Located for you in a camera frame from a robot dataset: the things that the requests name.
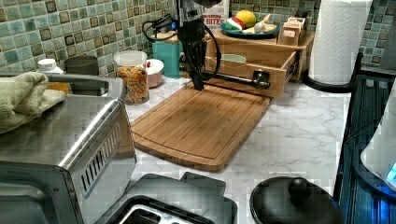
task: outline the toaster oven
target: toaster oven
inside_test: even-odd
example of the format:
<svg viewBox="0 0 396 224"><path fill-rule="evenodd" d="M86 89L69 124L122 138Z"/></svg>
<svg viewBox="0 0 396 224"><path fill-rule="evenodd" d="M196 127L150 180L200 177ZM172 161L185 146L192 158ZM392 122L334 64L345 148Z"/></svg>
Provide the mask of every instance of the toaster oven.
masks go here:
<svg viewBox="0 0 396 224"><path fill-rule="evenodd" d="M92 224L120 198L136 163L124 85L119 78L48 77L107 89L107 96L67 95L0 134L0 222Z"/></svg>

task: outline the wooden box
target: wooden box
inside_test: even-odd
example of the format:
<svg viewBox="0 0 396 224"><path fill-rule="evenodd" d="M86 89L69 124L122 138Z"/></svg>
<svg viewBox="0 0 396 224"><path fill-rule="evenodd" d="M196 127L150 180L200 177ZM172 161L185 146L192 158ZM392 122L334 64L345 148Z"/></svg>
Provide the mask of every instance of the wooden box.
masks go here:
<svg viewBox="0 0 396 224"><path fill-rule="evenodd" d="M305 19L291 17L280 28L277 44L298 46L304 39L305 32Z"/></svg>
<svg viewBox="0 0 396 224"><path fill-rule="evenodd" d="M245 63L221 60L219 73L252 79L255 70L262 70L270 74L271 87L268 90L249 85L211 78L208 83L252 92L265 96L282 96L283 90L291 79L299 80L301 73L308 68L307 56L313 43L313 33L309 33L299 46L278 45L276 38L271 39L243 39L224 35L221 30L215 33L222 54L237 54L244 56ZM216 67L216 48L213 40L209 40L206 50L205 70L213 72Z"/></svg>

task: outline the jar of nuts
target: jar of nuts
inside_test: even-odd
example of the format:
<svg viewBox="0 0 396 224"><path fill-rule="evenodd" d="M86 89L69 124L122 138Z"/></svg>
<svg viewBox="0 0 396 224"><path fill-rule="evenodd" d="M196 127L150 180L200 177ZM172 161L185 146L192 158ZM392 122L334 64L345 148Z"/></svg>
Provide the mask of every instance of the jar of nuts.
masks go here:
<svg viewBox="0 0 396 224"><path fill-rule="evenodd" d="M126 86L125 104L136 105L149 99L149 77L146 70L147 54L128 50L114 55L117 75Z"/></svg>

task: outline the green towel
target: green towel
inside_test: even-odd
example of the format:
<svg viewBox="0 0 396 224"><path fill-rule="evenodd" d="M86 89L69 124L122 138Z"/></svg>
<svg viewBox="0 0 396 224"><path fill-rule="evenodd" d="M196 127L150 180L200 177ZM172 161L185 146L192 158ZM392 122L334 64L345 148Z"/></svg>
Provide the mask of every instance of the green towel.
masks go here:
<svg viewBox="0 0 396 224"><path fill-rule="evenodd" d="M47 90L48 82L44 74L36 72L0 77L0 133L40 117L64 99L63 91Z"/></svg>

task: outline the paper towel roll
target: paper towel roll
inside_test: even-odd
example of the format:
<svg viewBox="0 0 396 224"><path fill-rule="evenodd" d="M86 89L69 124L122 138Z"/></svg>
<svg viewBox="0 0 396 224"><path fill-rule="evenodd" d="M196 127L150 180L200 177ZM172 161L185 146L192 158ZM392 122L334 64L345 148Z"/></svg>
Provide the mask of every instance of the paper towel roll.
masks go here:
<svg viewBox="0 0 396 224"><path fill-rule="evenodd" d="M347 84L373 0L322 0L309 77L330 85Z"/></svg>

